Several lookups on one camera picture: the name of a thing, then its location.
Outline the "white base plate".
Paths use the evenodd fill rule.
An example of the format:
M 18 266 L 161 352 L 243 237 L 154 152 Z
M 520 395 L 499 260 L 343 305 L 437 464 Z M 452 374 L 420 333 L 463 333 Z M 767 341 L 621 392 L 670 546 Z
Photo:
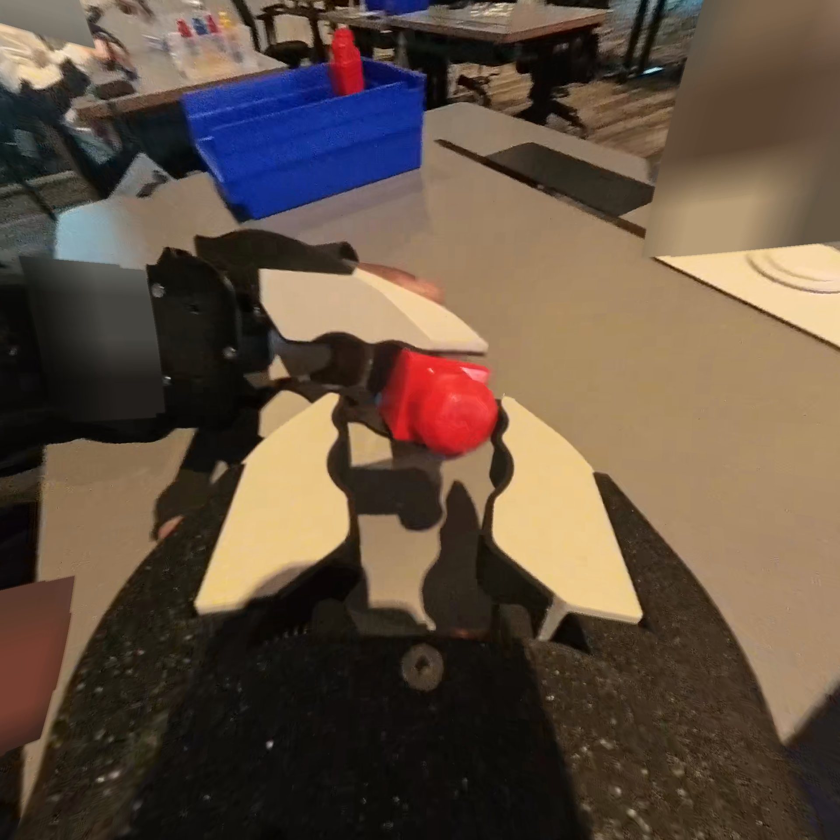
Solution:
M 837 242 L 657 260 L 839 347 Z

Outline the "tray of coloured bottles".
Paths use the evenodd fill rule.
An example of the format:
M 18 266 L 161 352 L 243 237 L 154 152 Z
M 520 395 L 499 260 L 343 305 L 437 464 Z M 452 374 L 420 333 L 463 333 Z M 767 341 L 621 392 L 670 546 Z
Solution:
M 164 40 L 175 68 L 190 82 L 257 72 L 250 28 L 229 13 L 193 9 L 171 17 Z

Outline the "black office chair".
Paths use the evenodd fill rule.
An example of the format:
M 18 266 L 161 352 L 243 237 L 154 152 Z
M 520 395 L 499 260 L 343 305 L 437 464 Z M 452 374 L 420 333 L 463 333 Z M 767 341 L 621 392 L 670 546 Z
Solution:
M 246 1 L 231 1 L 239 19 L 248 28 L 253 46 L 268 58 L 297 69 L 304 61 L 318 64 L 328 60 L 328 49 L 319 29 L 322 7 L 318 2 L 280 1 L 270 3 L 254 14 Z M 276 21 L 279 17 L 294 17 L 308 22 L 312 44 L 299 39 L 279 40 Z

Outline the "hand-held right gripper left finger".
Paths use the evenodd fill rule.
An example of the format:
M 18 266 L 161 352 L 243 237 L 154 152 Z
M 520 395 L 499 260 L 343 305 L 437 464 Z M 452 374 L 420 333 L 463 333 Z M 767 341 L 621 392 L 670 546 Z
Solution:
M 232 613 L 331 570 L 342 585 L 357 582 L 360 539 L 341 476 L 348 459 L 340 405 L 338 394 L 320 397 L 245 458 L 194 599 L 197 614 Z

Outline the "nested blue plastic bins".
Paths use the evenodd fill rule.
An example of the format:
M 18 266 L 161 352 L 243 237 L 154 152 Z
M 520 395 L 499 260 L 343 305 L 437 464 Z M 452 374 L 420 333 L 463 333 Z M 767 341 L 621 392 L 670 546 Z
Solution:
M 242 151 L 221 150 L 219 138 L 197 140 L 195 147 L 237 219 L 256 220 L 418 170 L 424 121 L 384 131 L 360 127 L 352 140 L 329 129 Z

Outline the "person's left forearm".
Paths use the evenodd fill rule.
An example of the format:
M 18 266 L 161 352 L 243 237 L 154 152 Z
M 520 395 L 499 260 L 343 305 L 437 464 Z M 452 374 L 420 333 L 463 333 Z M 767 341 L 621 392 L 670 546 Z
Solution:
M 78 439 L 149 443 L 197 427 L 172 401 L 152 270 L 29 257 L 2 282 L 2 479 L 38 473 L 47 446 Z

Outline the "red mega block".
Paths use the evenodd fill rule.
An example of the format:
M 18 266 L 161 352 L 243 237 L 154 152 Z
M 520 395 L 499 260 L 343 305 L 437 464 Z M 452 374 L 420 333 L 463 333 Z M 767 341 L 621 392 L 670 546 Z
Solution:
M 390 436 L 444 457 L 465 455 L 494 432 L 499 405 L 483 364 L 400 350 L 376 398 Z

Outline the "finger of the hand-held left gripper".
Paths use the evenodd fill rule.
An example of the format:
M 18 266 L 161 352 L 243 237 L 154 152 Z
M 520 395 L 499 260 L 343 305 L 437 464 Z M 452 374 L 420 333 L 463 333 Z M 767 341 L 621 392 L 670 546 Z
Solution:
M 488 342 L 447 309 L 440 287 L 389 266 L 348 275 L 258 270 L 259 304 L 268 316 L 269 373 L 309 378 L 333 352 L 396 343 L 433 354 L 483 356 Z
M 390 462 L 392 440 L 377 407 L 349 396 L 332 396 L 331 469 L 370 468 Z

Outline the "black rectangular mat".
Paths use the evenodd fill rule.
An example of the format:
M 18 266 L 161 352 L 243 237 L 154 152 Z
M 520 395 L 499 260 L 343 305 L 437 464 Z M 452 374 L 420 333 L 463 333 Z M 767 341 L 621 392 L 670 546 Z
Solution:
M 652 185 L 537 143 L 488 155 L 488 161 L 591 210 L 622 217 L 650 204 Z

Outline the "pile of mega block stacks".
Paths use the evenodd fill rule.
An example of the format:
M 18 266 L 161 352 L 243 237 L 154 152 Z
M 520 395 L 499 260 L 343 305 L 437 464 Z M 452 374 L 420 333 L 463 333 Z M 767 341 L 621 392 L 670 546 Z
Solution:
M 353 32 L 348 28 L 337 28 L 332 34 L 329 75 L 336 96 L 350 96 L 364 90 L 361 53 L 354 42 Z

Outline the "grey office desk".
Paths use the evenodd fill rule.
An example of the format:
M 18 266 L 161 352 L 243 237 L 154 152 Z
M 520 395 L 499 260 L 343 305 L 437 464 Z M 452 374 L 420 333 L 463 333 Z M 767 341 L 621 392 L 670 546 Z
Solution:
M 123 70 L 106 70 L 100 62 L 89 70 L 91 88 L 72 102 L 72 109 L 80 121 L 89 123 L 94 120 L 105 120 L 112 116 L 112 110 L 120 114 L 148 111 L 153 108 L 173 104 L 180 101 L 187 92 L 213 87 L 230 81 L 244 81 L 281 72 L 286 65 L 267 56 L 259 54 L 260 69 L 257 72 L 239 77 L 203 80 L 190 82 L 175 68 L 169 53 L 155 49 L 134 50 L 130 56 L 130 63 L 136 78 L 129 81 L 132 90 L 110 100 L 102 99 L 96 88 L 105 86 L 113 81 L 126 81 Z
M 595 78 L 599 31 L 608 2 L 449 2 L 388 17 L 406 58 L 432 87 L 431 108 L 448 100 L 448 69 L 470 64 L 514 66 L 531 80 L 528 105 L 517 117 L 544 125 L 556 116 L 588 134 L 578 112 L 561 99 L 570 85 Z

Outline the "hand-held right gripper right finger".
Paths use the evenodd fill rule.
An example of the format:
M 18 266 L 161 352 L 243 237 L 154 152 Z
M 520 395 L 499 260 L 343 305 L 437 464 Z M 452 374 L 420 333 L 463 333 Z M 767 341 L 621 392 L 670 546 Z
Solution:
M 491 442 L 485 591 L 525 611 L 539 641 L 550 641 L 569 615 L 640 625 L 644 610 L 590 463 L 509 395 Z

